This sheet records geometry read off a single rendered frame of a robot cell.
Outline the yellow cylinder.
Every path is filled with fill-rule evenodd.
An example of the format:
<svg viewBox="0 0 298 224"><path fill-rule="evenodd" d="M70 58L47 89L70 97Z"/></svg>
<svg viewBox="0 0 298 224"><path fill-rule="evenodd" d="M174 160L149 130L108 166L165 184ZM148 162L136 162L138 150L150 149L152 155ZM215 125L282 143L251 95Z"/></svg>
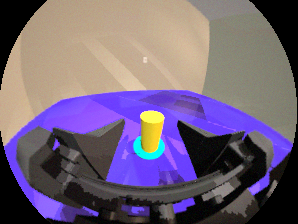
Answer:
<svg viewBox="0 0 298 224"><path fill-rule="evenodd" d="M140 115L141 148L144 152L156 152L160 145L164 116L158 112L144 112Z"/></svg>

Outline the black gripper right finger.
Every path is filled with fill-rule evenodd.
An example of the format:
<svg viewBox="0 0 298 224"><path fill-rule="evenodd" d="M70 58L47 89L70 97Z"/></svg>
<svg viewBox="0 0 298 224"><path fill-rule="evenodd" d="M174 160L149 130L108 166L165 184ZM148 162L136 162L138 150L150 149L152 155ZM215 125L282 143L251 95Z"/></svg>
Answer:
<svg viewBox="0 0 298 224"><path fill-rule="evenodd" d="M205 131L196 125L188 124L186 121L178 120L178 133L182 143L185 145L193 171L197 179L208 176L208 169L212 168L217 159L220 159L222 152L225 152L227 145L234 141L241 140L245 136L245 129L223 135L213 135L213 132Z"/></svg>

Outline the cyan circle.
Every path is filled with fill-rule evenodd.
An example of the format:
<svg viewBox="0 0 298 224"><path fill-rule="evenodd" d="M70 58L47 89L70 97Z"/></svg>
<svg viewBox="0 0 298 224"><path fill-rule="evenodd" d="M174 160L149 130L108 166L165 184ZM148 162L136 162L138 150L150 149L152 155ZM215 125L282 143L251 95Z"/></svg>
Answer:
<svg viewBox="0 0 298 224"><path fill-rule="evenodd" d="M152 159L157 159L157 157L160 157L162 153L164 153L165 145L162 143L162 139L160 139L160 145L158 145L158 149L156 152L144 152L142 151L141 148L141 136L138 137L138 139L134 140L133 143L133 149L134 152L136 152L137 156L140 156L141 159L146 159L146 160L152 160Z"/></svg>

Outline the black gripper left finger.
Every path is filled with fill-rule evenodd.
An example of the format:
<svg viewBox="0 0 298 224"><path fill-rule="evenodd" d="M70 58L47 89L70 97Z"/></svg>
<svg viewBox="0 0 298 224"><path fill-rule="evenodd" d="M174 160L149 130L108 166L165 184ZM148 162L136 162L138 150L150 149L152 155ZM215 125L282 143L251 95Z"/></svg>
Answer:
<svg viewBox="0 0 298 224"><path fill-rule="evenodd" d="M68 129L64 131L55 127L53 136L56 136L57 143L80 153L98 179L105 180L118 148L117 145L124 133L124 127L125 119L121 117L109 125L105 124L105 127L86 133L68 131Z"/></svg>

